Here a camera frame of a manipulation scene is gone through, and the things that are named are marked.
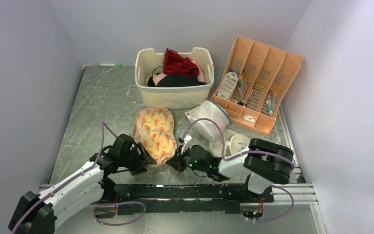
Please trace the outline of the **floral pink laundry bag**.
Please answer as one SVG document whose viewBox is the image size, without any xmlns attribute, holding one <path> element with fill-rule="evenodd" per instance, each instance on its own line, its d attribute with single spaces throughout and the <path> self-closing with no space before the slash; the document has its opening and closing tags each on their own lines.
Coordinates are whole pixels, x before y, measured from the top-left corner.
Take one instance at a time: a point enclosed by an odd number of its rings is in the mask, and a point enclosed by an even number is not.
<svg viewBox="0 0 374 234">
<path fill-rule="evenodd" d="M 155 160 L 151 167 L 162 166 L 175 155 L 174 117 L 167 108 L 153 107 L 138 112 L 133 136 Z"/>
</svg>

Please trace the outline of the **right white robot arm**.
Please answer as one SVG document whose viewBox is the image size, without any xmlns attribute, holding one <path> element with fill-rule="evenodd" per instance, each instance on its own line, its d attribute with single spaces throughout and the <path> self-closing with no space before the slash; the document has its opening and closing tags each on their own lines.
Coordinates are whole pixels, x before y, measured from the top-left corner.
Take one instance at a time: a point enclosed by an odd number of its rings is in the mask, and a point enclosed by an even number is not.
<svg viewBox="0 0 374 234">
<path fill-rule="evenodd" d="M 243 195 L 247 201 L 254 202 L 267 187 L 289 183 L 290 173 L 295 167 L 293 158 L 294 152 L 290 148 L 253 138 L 247 147 L 225 158 L 213 156 L 200 145 L 189 148 L 182 145 L 166 164 L 180 173 L 187 168 L 203 172 L 216 182 L 247 173 Z"/>
</svg>

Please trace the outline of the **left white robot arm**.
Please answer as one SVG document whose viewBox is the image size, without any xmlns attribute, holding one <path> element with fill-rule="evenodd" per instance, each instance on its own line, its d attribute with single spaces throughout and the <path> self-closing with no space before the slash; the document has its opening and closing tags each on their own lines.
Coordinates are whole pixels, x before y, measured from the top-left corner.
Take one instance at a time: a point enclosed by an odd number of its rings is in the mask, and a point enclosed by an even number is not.
<svg viewBox="0 0 374 234">
<path fill-rule="evenodd" d="M 156 164 L 144 145 L 125 134 L 113 145 L 101 145 L 97 153 L 76 172 L 39 193 L 25 193 L 9 222 L 13 234 L 53 234 L 71 216 L 93 203 L 108 203 L 123 198 L 109 178 L 122 168 L 132 176 Z"/>
</svg>

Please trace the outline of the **white mesh cylinder laundry bag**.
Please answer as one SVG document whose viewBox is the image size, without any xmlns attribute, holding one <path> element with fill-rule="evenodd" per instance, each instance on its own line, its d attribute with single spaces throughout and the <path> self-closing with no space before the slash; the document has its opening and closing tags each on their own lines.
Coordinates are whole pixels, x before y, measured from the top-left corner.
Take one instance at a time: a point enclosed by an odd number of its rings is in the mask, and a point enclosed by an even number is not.
<svg viewBox="0 0 374 234">
<path fill-rule="evenodd" d="M 228 113 L 212 100 L 205 100 L 199 106 L 185 112 L 185 116 L 190 123 L 198 120 L 192 128 L 209 142 L 215 142 L 220 138 L 220 132 L 223 133 L 231 124 Z"/>
</svg>

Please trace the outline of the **cream plastic laundry basket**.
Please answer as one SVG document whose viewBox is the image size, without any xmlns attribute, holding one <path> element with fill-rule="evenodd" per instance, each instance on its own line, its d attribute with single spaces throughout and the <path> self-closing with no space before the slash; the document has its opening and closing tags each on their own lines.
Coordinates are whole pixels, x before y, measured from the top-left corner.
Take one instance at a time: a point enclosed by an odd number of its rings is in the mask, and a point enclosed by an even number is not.
<svg viewBox="0 0 374 234">
<path fill-rule="evenodd" d="M 194 47 L 191 52 L 180 52 L 179 54 L 197 61 L 205 76 L 205 85 L 149 87 L 148 80 L 153 76 L 154 69 L 162 65 L 164 53 L 157 53 L 153 48 L 142 49 L 138 52 L 135 60 L 134 79 L 146 107 L 193 108 L 208 98 L 210 88 L 214 84 L 214 65 L 210 52 L 203 47 Z"/>
</svg>

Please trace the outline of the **small white label card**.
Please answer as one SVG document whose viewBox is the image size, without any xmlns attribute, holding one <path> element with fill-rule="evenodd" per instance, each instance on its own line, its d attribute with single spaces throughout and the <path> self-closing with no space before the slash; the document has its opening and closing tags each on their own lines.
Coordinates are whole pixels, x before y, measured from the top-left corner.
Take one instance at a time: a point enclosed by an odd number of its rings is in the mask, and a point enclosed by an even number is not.
<svg viewBox="0 0 374 234">
<path fill-rule="evenodd" d="M 248 122 L 251 122 L 251 123 L 255 123 L 256 122 L 256 118 L 254 116 L 251 116 L 251 115 L 244 115 L 243 119 L 245 121 L 248 121 Z"/>
</svg>

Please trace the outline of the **white labelled bottle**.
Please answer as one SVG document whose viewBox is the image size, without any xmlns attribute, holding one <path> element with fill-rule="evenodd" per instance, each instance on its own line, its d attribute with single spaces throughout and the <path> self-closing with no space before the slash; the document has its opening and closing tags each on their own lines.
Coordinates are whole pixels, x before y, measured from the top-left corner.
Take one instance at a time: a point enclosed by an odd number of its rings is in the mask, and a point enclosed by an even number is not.
<svg viewBox="0 0 374 234">
<path fill-rule="evenodd" d="M 219 85 L 216 96 L 229 100 L 237 86 L 238 82 L 238 73 L 230 70 L 224 76 Z"/>
</svg>

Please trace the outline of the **white green marker pen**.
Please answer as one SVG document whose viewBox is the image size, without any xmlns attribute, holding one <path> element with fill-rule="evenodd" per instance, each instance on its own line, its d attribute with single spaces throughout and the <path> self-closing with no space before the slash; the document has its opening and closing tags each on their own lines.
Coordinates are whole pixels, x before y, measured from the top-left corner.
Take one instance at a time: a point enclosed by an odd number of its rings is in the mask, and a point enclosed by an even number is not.
<svg viewBox="0 0 374 234">
<path fill-rule="evenodd" d="M 116 67 L 116 66 L 121 66 L 120 63 L 101 63 L 100 66 L 111 66 L 111 67 Z"/>
</svg>

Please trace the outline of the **red lace garment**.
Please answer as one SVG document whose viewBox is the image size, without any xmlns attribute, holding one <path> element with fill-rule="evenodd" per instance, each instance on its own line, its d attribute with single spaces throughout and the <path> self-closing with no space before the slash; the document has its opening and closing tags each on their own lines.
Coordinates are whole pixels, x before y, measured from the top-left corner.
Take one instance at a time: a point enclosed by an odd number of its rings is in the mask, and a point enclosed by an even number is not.
<svg viewBox="0 0 374 234">
<path fill-rule="evenodd" d="M 176 51 L 169 48 L 164 52 L 163 73 L 166 75 L 182 75 L 193 77 L 199 75 L 199 68 L 188 57 L 182 57 Z"/>
</svg>

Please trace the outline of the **pens in organizer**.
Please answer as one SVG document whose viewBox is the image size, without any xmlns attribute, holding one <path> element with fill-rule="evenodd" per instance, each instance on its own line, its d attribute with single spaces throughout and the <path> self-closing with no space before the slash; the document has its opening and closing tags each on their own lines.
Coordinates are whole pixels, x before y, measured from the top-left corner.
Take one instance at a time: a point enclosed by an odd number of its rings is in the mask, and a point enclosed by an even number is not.
<svg viewBox="0 0 374 234">
<path fill-rule="evenodd" d="M 247 96 L 247 93 L 249 92 L 249 89 L 251 89 L 252 82 L 253 81 L 249 81 L 246 78 L 246 70 L 243 69 L 240 72 L 240 75 L 239 75 L 239 78 L 238 78 L 238 81 L 237 81 L 237 88 L 238 88 L 238 91 L 239 91 L 238 104 L 240 106 L 245 106 L 246 105 L 246 103 L 245 103 L 246 96 Z"/>
</svg>

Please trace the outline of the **white glue stick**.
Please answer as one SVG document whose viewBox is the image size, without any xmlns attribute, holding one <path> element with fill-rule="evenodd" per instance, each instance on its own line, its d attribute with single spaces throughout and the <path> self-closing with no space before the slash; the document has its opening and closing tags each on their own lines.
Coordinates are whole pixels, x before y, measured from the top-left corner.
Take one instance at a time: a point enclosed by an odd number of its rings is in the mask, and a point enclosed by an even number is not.
<svg viewBox="0 0 374 234">
<path fill-rule="evenodd" d="M 271 101 L 266 100 L 265 103 L 266 103 L 266 108 L 267 108 L 267 111 L 268 111 L 269 115 L 272 116 L 274 112 L 273 112 L 273 108 L 272 108 L 272 105 L 271 105 Z"/>
</svg>

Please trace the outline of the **orange desk file organizer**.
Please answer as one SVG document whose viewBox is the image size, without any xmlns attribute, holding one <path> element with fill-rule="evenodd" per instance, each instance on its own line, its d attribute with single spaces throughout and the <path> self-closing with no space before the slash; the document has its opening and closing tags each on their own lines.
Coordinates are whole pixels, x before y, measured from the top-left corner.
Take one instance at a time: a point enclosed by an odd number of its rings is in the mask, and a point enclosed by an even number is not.
<svg viewBox="0 0 374 234">
<path fill-rule="evenodd" d="M 248 129 L 258 135 L 268 136 L 279 115 L 280 104 L 302 67 L 303 57 L 263 44 L 242 36 L 233 43 L 224 73 L 233 70 L 240 75 L 246 70 L 246 78 L 253 81 L 247 93 L 245 106 L 240 106 L 236 86 L 229 100 L 212 96 L 230 116 L 234 125 Z M 271 101 L 273 115 L 269 115 L 266 100 Z M 245 121 L 244 115 L 256 118 L 255 123 Z"/>
</svg>

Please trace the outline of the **black metal base rail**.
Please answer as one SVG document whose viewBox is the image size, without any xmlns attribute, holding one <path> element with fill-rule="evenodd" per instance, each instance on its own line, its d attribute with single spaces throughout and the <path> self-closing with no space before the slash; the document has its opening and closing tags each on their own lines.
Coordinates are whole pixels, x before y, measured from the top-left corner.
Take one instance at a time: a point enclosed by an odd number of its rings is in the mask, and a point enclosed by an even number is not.
<svg viewBox="0 0 374 234">
<path fill-rule="evenodd" d="M 308 184 L 270 186 L 262 194 L 250 192 L 245 184 L 116 184 L 119 201 L 93 203 L 117 207 L 119 215 L 137 213 L 223 212 L 256 215 L 269 204 L 311 205 L 317 202 Z"/>
</svg>

